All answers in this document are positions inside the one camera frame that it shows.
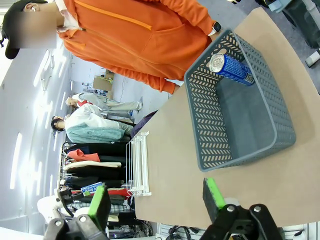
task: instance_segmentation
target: watch face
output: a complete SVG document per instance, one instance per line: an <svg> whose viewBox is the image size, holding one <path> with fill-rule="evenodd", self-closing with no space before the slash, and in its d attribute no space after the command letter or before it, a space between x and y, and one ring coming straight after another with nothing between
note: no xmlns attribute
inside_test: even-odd
<svg viewBox="0 0 320 240"><path fill-rule="evenodd" d="M219 32L221 30L221 25L217 21L214 23L213 28L216 32Z"/></svg>

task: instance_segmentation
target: brown tabletop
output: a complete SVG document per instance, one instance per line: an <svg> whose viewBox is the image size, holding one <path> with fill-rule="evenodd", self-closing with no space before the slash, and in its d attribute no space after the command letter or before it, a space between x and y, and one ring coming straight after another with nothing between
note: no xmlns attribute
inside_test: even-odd
<svg viewBox="0 0 320 240"><path fill-rule="evenodd" d="M282 92L296 143L257 162L201 172L184 86L143 127L152 196L135 198L136 216L163 224L206 228L203 179L213 177L224 197L244 208L265 204L276 224L320 220L320 96L305 67L262 8L235 29L264 56Z"/></svg>

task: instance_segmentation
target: wristwatch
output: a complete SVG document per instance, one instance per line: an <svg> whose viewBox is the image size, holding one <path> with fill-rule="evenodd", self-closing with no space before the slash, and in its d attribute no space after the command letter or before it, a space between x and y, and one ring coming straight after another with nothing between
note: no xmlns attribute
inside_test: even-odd
<svg viewBox="0 0 320 240"><path fill-rule="evenodd" d="M218 33L221 30L221 25L217 21L212 26L212 31L208 34L208 36L212 36L215 33Z"/></svg>

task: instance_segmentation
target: black cap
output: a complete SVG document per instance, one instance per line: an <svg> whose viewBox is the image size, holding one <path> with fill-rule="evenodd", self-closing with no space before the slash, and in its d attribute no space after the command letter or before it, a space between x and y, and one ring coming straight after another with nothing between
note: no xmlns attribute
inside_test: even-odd
<svg viewBox="0 0 320 240"><path fill-rule="evenodd" d="M14 34L16 27L13 24L16 22L15 14L18 12L22 12L28 3L47 4L48 2L44 0L20 0L15 2L6 12L2 22L2 40L0 40L0 45L3 48L3 41L5 39L9 40L5 50L5 56L8 59L14 59L18 55L20 50L19 48L16 48L16 44L14 44L18 41L18 39L14 39L17 37L15 36L16 34Z"/></svg>

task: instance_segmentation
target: basket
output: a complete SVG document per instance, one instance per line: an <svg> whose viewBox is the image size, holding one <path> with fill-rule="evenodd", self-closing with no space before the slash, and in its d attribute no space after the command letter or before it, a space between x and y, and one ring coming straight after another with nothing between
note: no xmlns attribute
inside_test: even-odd
<svg viewBox="0 0 320 240"><path fill-rule="evenodd" d="M211 72L216 53L247 64L255 83L246 86ZM207 47L184 81L202 171L250 163L295 143L291 117L266 61L230 29Z"/></svg>

